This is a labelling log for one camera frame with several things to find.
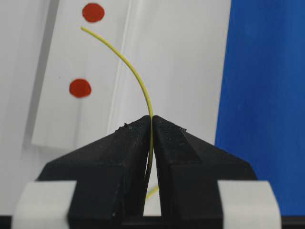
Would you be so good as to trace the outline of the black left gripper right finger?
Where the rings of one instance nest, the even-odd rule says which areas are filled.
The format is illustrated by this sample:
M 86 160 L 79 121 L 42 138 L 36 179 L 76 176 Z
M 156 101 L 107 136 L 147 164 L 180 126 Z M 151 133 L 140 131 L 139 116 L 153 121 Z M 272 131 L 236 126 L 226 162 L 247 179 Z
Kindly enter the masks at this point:
M 152 126 L 161 215 L 176 228 L 281 228 L 273 190 L 248 162 L 159 116 Z

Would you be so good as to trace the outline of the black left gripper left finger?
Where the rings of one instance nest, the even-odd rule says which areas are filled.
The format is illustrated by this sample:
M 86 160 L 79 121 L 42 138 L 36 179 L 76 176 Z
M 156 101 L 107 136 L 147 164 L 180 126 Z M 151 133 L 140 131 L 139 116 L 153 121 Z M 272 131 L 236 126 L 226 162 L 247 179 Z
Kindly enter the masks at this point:
M 150 141 L 149 116 L 48 162 L 26 184 L 14 229 L 114 229 L 140 215 Z

